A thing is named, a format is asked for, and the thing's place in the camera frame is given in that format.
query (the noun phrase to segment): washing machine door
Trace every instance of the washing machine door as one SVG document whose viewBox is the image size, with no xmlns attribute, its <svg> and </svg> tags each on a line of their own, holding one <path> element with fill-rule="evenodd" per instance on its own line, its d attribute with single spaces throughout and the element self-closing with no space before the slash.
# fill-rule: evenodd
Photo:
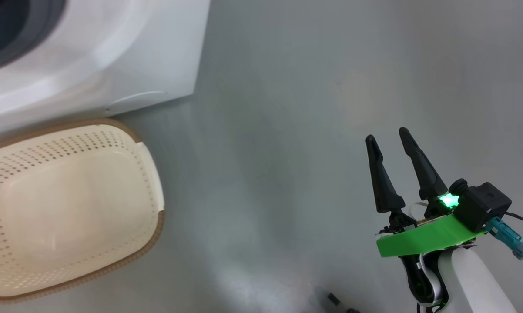
<svg viewBox="0 0 523 313">
<path fill-rule="evenodd" d="M 96 77 L 138 37 L 154 2 L 0 0 L 0 116 Z"/>
</svg>

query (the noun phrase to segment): blue cable connector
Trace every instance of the blue cable connector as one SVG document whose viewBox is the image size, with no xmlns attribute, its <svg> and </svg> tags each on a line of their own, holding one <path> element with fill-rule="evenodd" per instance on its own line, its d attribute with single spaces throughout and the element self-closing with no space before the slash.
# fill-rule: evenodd
<svg viewBox="0 0 523 313">
<path fill-rule="evenodd" d="M 519 260 L 523 259 L 523 242 L 520 240 L 522 237 L 516 233 L 511 227 L 509 227 L 500 218 L 492 218 L 488 224 L 486 224 L 486 231 L 494 236 L 497 240 L 506 244 Z"/>
</svg>

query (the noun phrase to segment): green plastic part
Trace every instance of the green plastic part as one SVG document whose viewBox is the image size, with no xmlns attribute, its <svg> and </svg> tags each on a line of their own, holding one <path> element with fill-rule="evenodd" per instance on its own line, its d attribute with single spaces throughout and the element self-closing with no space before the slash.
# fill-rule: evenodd
<svg viewBox="0 0 523 313">
<path fill-rule="evenodd" d="M 376 243 L 381 257 L 407 256 L 456 246 L 485 233 L 471 232 L 449 214 L 412 230 L 382 237 Z"/>
</svg>

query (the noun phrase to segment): glowing green led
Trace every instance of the glowing green led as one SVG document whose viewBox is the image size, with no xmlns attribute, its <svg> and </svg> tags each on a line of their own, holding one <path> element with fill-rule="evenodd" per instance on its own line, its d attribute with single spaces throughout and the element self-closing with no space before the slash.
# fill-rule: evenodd
<svg viewBox="0 0 523 313">
<path fill-rule="evenodd" d="M 455 208 L 459 204 L 459 196 L 453 196 L 452 194 L 446 194 L 445 196 L 439 198 L 443 204 L 448 208 Z"/>
</svg>

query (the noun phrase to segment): white washing machine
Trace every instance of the white washing machine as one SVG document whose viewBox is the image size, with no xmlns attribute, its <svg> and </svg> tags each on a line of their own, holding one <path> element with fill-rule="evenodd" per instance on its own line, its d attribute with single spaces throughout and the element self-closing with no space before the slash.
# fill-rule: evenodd
<svg viewBox="0 0 523 313">
<path fill-rule="evenodd" d="M 190 95 L 209 0 L 0 0 L 0 139 Z"/>
</svg>

